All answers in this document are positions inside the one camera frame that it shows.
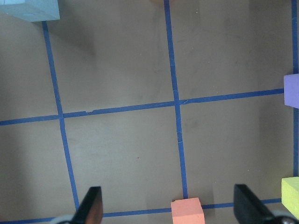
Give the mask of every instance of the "orange foam block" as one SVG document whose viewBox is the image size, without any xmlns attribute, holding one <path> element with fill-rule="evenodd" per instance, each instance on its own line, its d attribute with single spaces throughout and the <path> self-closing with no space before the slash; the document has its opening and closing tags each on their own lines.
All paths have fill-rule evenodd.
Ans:
<svg viewBox="0 0 299 224">
<path fill-rule="evenodd" d="M 205 215 L 199 199 L 189 198 L 171 203 L 173 224 L 205 224 Z"/>
</svg>

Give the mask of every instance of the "foam block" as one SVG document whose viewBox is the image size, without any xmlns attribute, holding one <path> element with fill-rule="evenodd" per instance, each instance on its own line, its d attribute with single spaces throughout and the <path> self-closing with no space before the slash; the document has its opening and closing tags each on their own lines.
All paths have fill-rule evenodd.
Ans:
<svg viewBox="0 0 299 224">
<path fill-rule="evenodd" d="M 57 0 L 0 0 L 0 11 L 29 22 L 60 19 Z"/>
<path fill-rule="evenodd" d="M 285 105 L 299 108 L 299 74 L 284 76 Z"/>
<path fill-rule="evenodd" d="M 299 177 L 289 177 L 281 180 L 281 201 L 299 219 Z"/>
<path fill-rule="evenodd" d="M 205 224 L 205 216 L 198 198 L 176 200 L 171 203 L 173 224 Z"/>
</svg>

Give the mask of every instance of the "blue painter's tape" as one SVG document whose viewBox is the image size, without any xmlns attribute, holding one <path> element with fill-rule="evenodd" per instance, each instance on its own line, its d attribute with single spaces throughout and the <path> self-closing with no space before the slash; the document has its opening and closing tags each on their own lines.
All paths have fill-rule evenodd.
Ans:
<svg viewBox="0 0 299 224">
<path fill-rule="evenodd" d="M 4 221 L 0 222 L 0 224 L 27 224 L 27 223 L 43 223 L 50 222 L 52 218 L 37 218 L 37 219 L 25 219 L 25 220 L 17 220 L 17 221 Z"/>
<path fill-rule="evenodd" d="M 275 95 L 275 94 L 282 94 L 282 93 L 284 93 L 284 89 L 264 90 L 264 91 L 256 91 L 256 92 L 244 92 L 244 93 L 220 95 L 220 96 L 213 96 L 213 97 L 184 99 L 184 100 L 180 100 L 180 104 L 186 105 L 186 104 L 192 104 L 192 103 L 206 103 L 206 102 L 212 102 L 212 101 L 260 97 L 260 96 L 268 96 L 268 95 Z"/>
<path fill-rule="evenodd" d="M 170 5 L 169 0 L 164 0 L 164 12 L 165 12 L 165 21 L 166 21 L 166 33 L 167 33 L 167 43 L 168 43 L 168 53 L 169 53 L 169 62 L 170 62 L 170 71 L 171 71 L 171 82 L 172 90 L 174 97 L 174 106 L 176 113 L 176 123 L 177 123 L 177 134 L 178 134 L 178 153 L 181 166 L 181 178 L 182 178 L 182 189 L 183 189 L 183 198 L 188 198 L 188 187 L 187 187 L 187 177 L 186 177 L 186 166 L 185 166 L 185 154 L 184 154 L 184 144 L 183 144 L 183 135 L 182 135 L 182 122 L 181 122 L 181 109 L 180 101 L 178 94 L 178 82 L 176 76 L 176 65 L 172 41 L 172 28 L 171 28 L 171 14 L 170 14 Z"/>
<path fill-rule="evenodd" d="M 46 120 L 58 120 L 58 115 L 48 115 L 48 116 L 41 116 L 41 117 L 32 117 L 32 118 L 21 118 L 21 119 L 14 119 L 14 120 L 4 120 L 0 121 L 0 126 L 4 125 L 15 125 L 15 124 L 22 124 L 22 123 L 29 123 L 29 122 L 38 122 L 38 121 L 46 121 Z"/>
<path fill-rule="evenodd" d="M 281 203 L 281 198 L 261 200 L 264 204 Z"/>
<path fill-rule="evenodd" d="M 204 204 L 202 209 L 220 209 L 233 207 L 234 203 L 221 203 L 221 204 Z"/>
<path fill-rule="evenodd" d="M 63 110 L 62 110 L 62 106 L 61 106 L 61 102 L 60 102 L 57 76 L 56 76 L 55 67 L 54 67 L 54 59 L 53 59 L 53 54 L 52 54 L 50 36 L 49 36 L 47 22 L 43 21 L 42 24 L 43 24 L 43 34 L 44 34 L 44 39 L 45 39 L 45 44 L 46 44 L 46 49 L 47 49 L 47 54 L 48 54 L 48 61 L 49 61 L 49 66 L 50 66 L 50 73 L 51 73 L 51 78 L 52 78 L 52 83 L 53 83 L 53 88 L 54 88 L 54 95 L 55 95 L 55 100 L 56 100 L 56 105 L 57 105 L 57 110 L 58 110 L 58 115 L 59 115 L 60 131 L 61 131 L 61 137 L 62 137 L 62 142 L 63 142 L 63 146 L 64 146 L 64 154 L 65 154 L 66 164 L 67 164 L 70 182 L 71 182 L 71 190 L 72 190 L 72 194 L 73 194 L 73 198 L 74 198 L 75 208 L 78 209 L 79 208 L 79 199 L 78 199 L 78 194 L 77 194 L 75 177 L 74 177 L 74 173 L 73 173 L 73 169 L 72 169 L 72 165 L 71 165 L 69 146 L 68 146 L 68 142 L 67 142 L 67 138 L 66 138 L 64 115 L 63 115 Z"/>
<path fill-rule="evenodd" d="M 82 117 L 82 116 L 104 114 L 104 113 L 137 111 L 137 110 L 145 110 L 145 109 L 168 107 L 168 106 L 174 106 L 174 102 L 170 101 L 170 102 L 162 102 L 162 103 L 154 103 L 154 104 L 123 106 L 123 107 L 116 107 L 116 108 L 99 109 L 99 110 L 94 110 L 92 112 L 80 111 L 80 112 L 64 113 L 64 118 Z"/>
<path fill-rule="evenodd" d="M 297 0 L 292 0 L 293 73 L 298 74 Z"/>
<path fill-rule="evenodd" d="M 281 203 L 281 198 L 261 200 L 264 204 Z M 205 204 L 202 209 L 221 209 L 233 207 L 234 203 L 221 203 L 221 204 Z"/>
<path fill-rule="evenodd" d="M 297 13 L 297 0 L 292 0 L 292 42 L 293 42 L 293 73 L 298 73 L 298 13 Z M 299 134 L 299 119 L 298 109 L 293 109 L 293 175 L 298 176 L 298 134 Z"/>
<path fill-rule="evenodd" d="M 103 217 L 135 216 L 135 215 L 157 214 L 157 213 L 165 213 L 165 212 L 171 212 L 171 208 L 105 213 Z"/>
<path fill-rule="evenodd" d="M 281 198 L 262 200 L 262 203 L 264 204 L 281 203 Z M 220 208 L 230 208 L 233 206 L 234 203 L 205 204 L 202 206 L 202 209 L 220 209 Z M 171 212 L 171 208 L 112 212 L 112 213 L 105 213 L 103 217 L 135 216 L 135 215 L 157 214 L 157 213 L 166 213 L 166 212 Z M 0 222 L 0 224 L 42 223 L 42 222 L 50 222 L 52 219 L 54 219 L 54 217 L 7 221 L 7 222 Z"/>
</svg>

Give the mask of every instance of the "gray floor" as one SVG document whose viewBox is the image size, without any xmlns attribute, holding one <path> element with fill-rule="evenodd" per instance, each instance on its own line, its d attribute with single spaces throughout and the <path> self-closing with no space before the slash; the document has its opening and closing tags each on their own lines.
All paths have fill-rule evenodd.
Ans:
<svg viewBox="0 0 299 224">
<path fill-rule="evenodd" d="M 290 0 L 170 5 L 181 100 L 283 88 L 293 71 Z M 59 0 L 59 7 L 61 20 L 47 24 L 64 113 L 174 100 L 162 0 Z M 39 223 L 74 213 L 58 117 L 6 122 L 58 114 L 42 23 L 0 13 L 0 27 L 0 215 Z M 180 109 L 189 197 L 231 203 L 235 183 L 261 199 L 281 197 L 281 178 L 293 175 L 293 110 L 283 94 Z M 93 185 L 102 186 L 105 213 L 164 209 L 183 198 L 173 104 L 64 121 L 79 201 Z M 207 224 L 237 223 L 231 207 L 204 212 Z"/>
</svg>

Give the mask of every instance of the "lime green block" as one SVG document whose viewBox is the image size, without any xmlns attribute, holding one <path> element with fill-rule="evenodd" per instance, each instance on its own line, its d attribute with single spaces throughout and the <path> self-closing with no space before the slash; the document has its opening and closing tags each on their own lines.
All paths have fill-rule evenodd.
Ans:
<svg viewBox="0 0 299 224">
<path fill-rule="evenodd" d="M 299 177 L 283 178 L 281 180 L 282 204 L 299 219 Z"/>
</svg>

